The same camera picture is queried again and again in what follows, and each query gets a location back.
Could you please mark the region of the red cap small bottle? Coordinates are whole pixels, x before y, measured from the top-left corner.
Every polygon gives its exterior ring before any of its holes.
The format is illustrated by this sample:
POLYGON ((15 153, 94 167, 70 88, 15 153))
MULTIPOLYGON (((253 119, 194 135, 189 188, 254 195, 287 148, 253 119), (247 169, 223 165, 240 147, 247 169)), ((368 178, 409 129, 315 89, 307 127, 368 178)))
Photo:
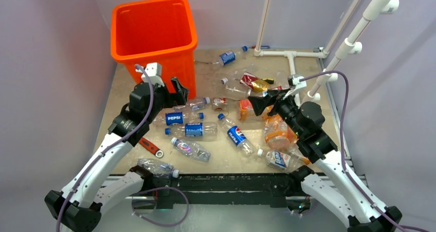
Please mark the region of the red cap small bottle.
POLYGON ((211 100, 211 108, 214 111, 230 111, 237 107, 238 102, 230 98, 215 97, 211 100))

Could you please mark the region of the orange drink bottle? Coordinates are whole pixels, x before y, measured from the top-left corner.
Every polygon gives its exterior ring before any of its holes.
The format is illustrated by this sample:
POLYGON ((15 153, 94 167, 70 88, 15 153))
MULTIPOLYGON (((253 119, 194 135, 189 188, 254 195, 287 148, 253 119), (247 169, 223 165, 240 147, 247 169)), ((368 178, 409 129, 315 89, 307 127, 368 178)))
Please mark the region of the orange drink bottle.
POLYGON ((264 139, 271 149, 285 152, 297 141, 297 135, 279 115, 275 115, 265 120, 264 139))

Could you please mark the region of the large Pepsi bottle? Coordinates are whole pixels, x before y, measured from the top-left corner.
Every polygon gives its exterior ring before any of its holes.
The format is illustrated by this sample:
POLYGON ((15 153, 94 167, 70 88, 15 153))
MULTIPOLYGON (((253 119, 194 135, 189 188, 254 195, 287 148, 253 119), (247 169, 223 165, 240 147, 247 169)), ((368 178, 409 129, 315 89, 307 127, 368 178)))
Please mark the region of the large Pepsi bottle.
POLYGON ((234 120, 228 118, 223 113, 218 116, 218 124, 225 131, 228 138, 245 156, 251 156, 257 153, 257 149, 253 143, 244 135, 243 131, 238 127, 234 120))

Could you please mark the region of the white blue label bottle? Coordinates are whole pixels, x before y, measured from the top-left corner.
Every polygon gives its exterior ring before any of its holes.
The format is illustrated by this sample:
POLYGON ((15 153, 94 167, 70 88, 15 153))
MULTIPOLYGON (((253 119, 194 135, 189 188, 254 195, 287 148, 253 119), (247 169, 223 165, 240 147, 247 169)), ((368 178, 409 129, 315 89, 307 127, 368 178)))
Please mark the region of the white blue label bottle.
POLYGON ((259 149, 257 156, 265 165, 284 173, 290 173, 304 165, 301 159, 277 150, 259 149))

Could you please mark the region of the orange snack pouch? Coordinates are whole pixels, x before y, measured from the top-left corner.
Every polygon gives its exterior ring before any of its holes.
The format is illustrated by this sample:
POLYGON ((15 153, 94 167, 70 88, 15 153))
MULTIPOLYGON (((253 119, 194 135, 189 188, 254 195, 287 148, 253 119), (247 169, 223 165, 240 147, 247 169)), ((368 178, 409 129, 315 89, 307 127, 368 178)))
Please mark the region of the orange snack pouch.
POLYGON ((272 106, 268 106, 261 115, 256 116, 252 104, 248 99, 238 101, 238 119, 240 121, 263 121, 268 118, 268 113, 271 111, 272 106))

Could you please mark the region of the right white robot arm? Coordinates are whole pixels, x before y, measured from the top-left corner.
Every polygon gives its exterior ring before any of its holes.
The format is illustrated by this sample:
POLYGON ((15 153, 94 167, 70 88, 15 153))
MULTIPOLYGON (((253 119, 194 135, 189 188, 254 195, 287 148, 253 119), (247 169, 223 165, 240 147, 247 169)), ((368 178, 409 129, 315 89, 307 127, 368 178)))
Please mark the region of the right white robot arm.
POLYGON ((320 177, 308 167, 300 167, 288 181, 294 194, 314 197, 345 225, 347 231, 395 231, 402 213, 378 199, 346 163, 336 144, 322 129, 325 117, 320 105, 305 102, 297 106, 285 91, 272 90, 266 96, 250 96, 259 116, 271 106, 269 115, 279 115, 297 135, 303 156, 317 166, 334 184, 324 187, 320 177))

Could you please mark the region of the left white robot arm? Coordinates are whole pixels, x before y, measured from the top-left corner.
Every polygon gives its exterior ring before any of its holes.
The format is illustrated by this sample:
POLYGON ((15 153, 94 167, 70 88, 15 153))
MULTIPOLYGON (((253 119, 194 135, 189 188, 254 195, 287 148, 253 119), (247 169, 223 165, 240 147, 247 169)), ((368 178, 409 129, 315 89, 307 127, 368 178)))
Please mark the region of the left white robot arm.
POLYGON ((102 215, 132 194, 148 195, 158 192, 156 179, 145 167, 135 166, 116 182, 102 184, 116 165, 140 142, 150 124, 164 108, 184 105, 189 90, 176 77, 171 78, 175 89, 168 91, 165 83, 144 81, 130 93, 129 102, 114 118, 98 150, 82 170, 61 191, 51 190, 44 201, 57 220, 56 231, 92 231, 102 215))

